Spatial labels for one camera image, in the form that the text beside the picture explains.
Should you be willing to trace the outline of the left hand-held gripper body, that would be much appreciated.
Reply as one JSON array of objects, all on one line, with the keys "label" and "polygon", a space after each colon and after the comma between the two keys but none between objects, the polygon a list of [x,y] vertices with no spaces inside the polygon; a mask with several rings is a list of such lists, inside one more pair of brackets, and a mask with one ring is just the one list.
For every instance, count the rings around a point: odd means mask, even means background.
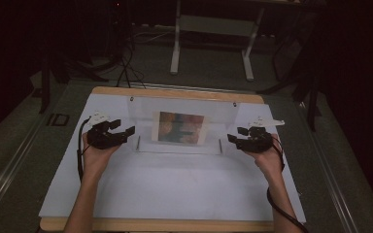
[{"label": "left hand-held gripper body", "polygon": [[87,132],[87,141],[91,146],[104,150],[120,146],[125,142],[118,139],[118,133],[109,132],[111,129],[107,129],[108,121],[110,121],[110,118],[99,111],[96,111],[89,118],[88,123],[91,128]]}]

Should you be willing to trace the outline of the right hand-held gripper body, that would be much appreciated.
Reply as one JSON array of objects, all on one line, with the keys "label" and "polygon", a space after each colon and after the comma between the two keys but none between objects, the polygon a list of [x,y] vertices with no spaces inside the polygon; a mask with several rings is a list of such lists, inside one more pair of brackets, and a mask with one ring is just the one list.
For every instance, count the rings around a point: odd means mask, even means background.
[{"label": "right hand-held gripper body", "polygon": [[236,147],[238,150],[261,153],[267,151],[273,146],[272,135],[266,131],[269,126],[284,125],[283,120],[277,119],[263,119],[259,117],[253,122],[249,123],[249,135],[246,139],[238,139]]}]

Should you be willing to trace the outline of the person's left hand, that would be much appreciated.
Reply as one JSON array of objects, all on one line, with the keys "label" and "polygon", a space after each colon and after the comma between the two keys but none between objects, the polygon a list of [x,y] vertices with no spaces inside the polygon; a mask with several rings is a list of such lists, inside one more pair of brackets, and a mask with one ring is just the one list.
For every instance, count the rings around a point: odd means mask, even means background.
[{"label": "person's left hand", "polygon": [[82,137],[85,146],[84,175],[101,176],[107,168],[111,156],[119,149],[119,146],[100,150],[89,144],[86,133]]}]

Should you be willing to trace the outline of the person's right hand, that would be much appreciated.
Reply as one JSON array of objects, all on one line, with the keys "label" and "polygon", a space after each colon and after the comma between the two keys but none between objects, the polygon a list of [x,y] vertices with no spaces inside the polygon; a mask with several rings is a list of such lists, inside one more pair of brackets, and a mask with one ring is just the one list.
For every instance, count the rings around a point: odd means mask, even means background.
[{"label": "person's right hand", "polygon": [[254,159],[255,165],[263,173],[267,181],[275,181],[282,176],[284,169],[283,149],[277,134],[272,135],[273,146],[271,149],[261,152],[248,152],[246,154]]}]

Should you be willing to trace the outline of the clear acrylic display stand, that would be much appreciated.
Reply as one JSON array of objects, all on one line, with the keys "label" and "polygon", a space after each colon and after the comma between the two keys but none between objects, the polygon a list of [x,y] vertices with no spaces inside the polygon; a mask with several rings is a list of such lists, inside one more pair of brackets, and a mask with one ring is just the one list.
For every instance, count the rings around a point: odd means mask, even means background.
[{"label": "clear acrylic display stand", "polygon": [[[221,140],[235,122],[240,105],[214,100],[133,97],[128,102],[129,118],[136,127],[134,149],[139,152],[221,154]],[[203,145],[185,145],[152,140],[153,113],[171,112],[210,118]]]}]

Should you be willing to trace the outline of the colourful photo print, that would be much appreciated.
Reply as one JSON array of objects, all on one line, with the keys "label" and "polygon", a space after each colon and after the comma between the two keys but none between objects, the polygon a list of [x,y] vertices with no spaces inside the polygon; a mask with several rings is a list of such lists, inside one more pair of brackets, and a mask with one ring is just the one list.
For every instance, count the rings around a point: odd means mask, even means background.
[{"label": "colourful photo print", "polygon": [[152,140],[157,142],[203,145],[209,130],[208,116],[154,112]]}]

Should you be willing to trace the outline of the wooden table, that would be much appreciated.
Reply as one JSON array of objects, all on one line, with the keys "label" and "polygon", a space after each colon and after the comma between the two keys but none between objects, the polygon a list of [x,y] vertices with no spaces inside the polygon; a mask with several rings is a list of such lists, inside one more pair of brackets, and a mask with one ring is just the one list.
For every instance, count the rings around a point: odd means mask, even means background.
[{"label": "wooden table", "polygon": [[[106,104],[120,113],[124,106],[119,100],[129,102],[133,97],[214,100],[236,102],[240,107],[250,104],[255,108],[264,105],[262,97],[250,94],[97,86],[91,91],[85,110]],[[92,229],[101,232],[268,232],[273,229],[270,211],[266,212],[265,220],[258,216],[245,220],[232,211],[227,212],[227,218],[222,218],[221,210],[215,207],[222,201],[205,196],[223,171],[220,158],[208,157],[207,162],[216,168],[216,173],[205,174],[198,180],[193,178],[197,174],[195,170],[154,168],[148,163],[161,163],[169,158],[168,154],[133,152],[127,155],[119,150],[101,179]]]}]

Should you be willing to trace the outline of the white table board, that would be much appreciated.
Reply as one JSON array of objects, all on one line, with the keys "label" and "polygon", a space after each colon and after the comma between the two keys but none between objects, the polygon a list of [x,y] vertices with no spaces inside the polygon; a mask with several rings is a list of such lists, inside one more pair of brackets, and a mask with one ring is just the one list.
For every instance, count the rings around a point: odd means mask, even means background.
[{"label": "white table board", "polygon": [[92,94],[41,208],[68,216],[80,186],[78,138],[100,112],[135,129],[99,183],[95,214],[105,218],[269,221],[267,182],[227,139],[238,128],[270,133],[288,121],[265,104]]}]

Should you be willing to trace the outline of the black rectangular floor bracket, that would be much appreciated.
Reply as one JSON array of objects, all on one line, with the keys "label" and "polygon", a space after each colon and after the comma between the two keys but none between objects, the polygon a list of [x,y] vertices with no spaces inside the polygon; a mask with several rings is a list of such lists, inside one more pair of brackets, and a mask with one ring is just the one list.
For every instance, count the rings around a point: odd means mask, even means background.
[{"label": "black rectangular floor bracket", "polygon": [[65,114],[51,114],[47,126],[66,126],[70,116]]}]

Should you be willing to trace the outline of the black chair frame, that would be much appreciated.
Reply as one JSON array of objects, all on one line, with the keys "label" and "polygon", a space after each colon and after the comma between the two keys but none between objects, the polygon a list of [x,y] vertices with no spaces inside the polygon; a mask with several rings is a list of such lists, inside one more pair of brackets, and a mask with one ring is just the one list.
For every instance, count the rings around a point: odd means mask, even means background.
[{"label": "black chair frame", "polygon": [[316,130],[315,115],[324,59],[320,47],[321,22],[322,16],[317,13],[298,14],[272,55],[272,67],[278,83],[258,91],[268,95],[294,85],[291,98],[298,103],[307,101],[306,120],[312,131]]}]

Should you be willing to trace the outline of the metal floor rail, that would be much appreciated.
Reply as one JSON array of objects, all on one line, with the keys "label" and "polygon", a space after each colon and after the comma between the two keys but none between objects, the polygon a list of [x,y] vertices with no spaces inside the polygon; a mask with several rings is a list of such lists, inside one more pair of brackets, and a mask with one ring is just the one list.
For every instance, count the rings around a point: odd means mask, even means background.
[{"label": "metal floor rail", "polygon": [[358,233],[356,223],[352,217],[350,208],[346,203],[344,194],[342,193],[338,182],[329,166],[326,159],[326,154],[323,151],[322,145],[320,144],[315,133],[310,129],[307,123],[307,112],[308,109],[303,102],[295,103],[295,108],[299,116],[304,120],[303,125],[307,130],[308,137],[314,145],[314,149],[319,161],[319,167],[322,171],[323,180],[328,190],[329,196],[336,210],[336,213],[341,221],[345,233]]},{"label": "metal floor rail", "polygon": [[15,150],[15,153],[12,155],[11,160],[0,173],[0,201],[11,185],[17,173],[17,170],[25,159],[25,156],[30,151],[32,144],[35,141],[36,135],[39,133],[42,125],[46,121],[47,116],[47,114],[40,114],[37,116],[26,136],[21,141],[18,148]]}]

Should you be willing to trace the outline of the white metal desk frame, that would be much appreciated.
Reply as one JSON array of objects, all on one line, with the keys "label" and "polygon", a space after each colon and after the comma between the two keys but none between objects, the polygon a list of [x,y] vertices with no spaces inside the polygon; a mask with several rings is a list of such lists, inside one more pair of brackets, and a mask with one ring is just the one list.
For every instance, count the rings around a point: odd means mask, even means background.
[{"label": "white metal desk frame", "polygon": [[182,0],[177,0],[175,17],[175,41],[170,66],[170,74],[177,75],[179,71],[181,44],[180,36],[182,31],[212,33],[229,36],[247,37],[249,43],[241,51],[244,71],[248,82],[254,81],[254,72],[250,55],[253,49],[254,41],[264,15],[264,8],[260,8],[256,14],[255,21],[226,19],[216,17],[199,17],[183,15]]}]

